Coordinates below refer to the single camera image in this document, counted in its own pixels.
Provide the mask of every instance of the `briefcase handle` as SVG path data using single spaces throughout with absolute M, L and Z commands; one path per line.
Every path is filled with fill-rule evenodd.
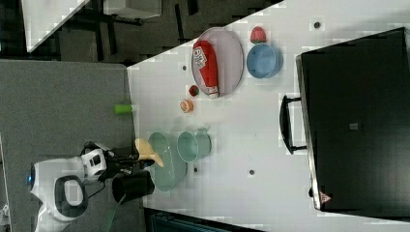
M 288 104 L 291 102 L 298 102 L 300 100 L 301 98 L 290 99 L 285 95 L 282 99 L 282 103 L 280 106 L 280 113 L 279 113 L 280 132 L 282 134 L 282 138 L 283 138 L 284 144 L 287 147 L 287 150 L 289 150 L 290 154 L 292 155 L 293 155 L 293 152 L 295 151 L 304 150 L 307 148 L 307 146 L 300 146 L 300 147 L 293 146 L 293 140 L 292 140 L 292 128 L 290 125 L 290 115 L 289 115 Z

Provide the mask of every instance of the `green cup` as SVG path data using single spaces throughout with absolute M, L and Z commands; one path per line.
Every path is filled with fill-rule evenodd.
M 132 113 L 132 105 L 130 105 L 130 104 L 116 104 L 114 106 L 114 111 L 115 111 L 116 114 Z
M 184 131 L 178 136 L 178 154 L 185 162 L 194 162 L 211 153 L 212 144 L 206 129 L 196 133 Z

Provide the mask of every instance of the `screw hole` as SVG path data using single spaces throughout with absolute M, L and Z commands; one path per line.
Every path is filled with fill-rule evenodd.
M 314 26 L 314 28 L 316 28 L 316 29 L 318 29 L 318 28 L 320 28 L 320 22 L 315 22 L 314 24 L 313 24 L 313 26 Z

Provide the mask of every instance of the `green object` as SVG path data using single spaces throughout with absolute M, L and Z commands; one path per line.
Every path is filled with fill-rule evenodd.
M 170 143 L 174 140 L 176 142 L 176 139 L 169 138 L 170 135 L 167 133 L 154 132 L 148 139 L 154 152 L 160 155 L 164 164 L 164 167 L 160 167 L 155 163 L 150 168 L 154 185 L 161 191 L 174 189 L 187 175 L 187 163 L 178 156 L 176 144 Z
M 211 139 L 206 129 L 196 133 L 184 131 L 178 137 L 177 148 L 183 161 L 194 162 L 211 153 Z
M 132 113 L 132 105 L 130 104 L 116 104 L 114 107 L 116 114 Z
M 114 221 L 115 213 L 117 213 L 118 207 L 120 207 L 121 203 L 123 203 L 124 199 L 126 198 L 126 195 L 124 194 L 123 198 L 121 198 L 120 202 L 118 202 L 117 206 L 115 209 L 109 210 L 105 214 L 105 225 L 103 226 L 102 231 L 103 232 L 109 232 L 112 226 L 112 221 Z

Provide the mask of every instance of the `light green bowl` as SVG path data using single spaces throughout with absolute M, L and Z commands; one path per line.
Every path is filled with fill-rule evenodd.
M 150 173 L 154 185 L 161 191 L 169 191 L 178 186 L 187 175 L 187 163 L 176 150 L 176 142 L 167 133 L 154 132 L 148 142 L 154 151 L 162 158 L 164 167 L 156 163 L 151 166 Z

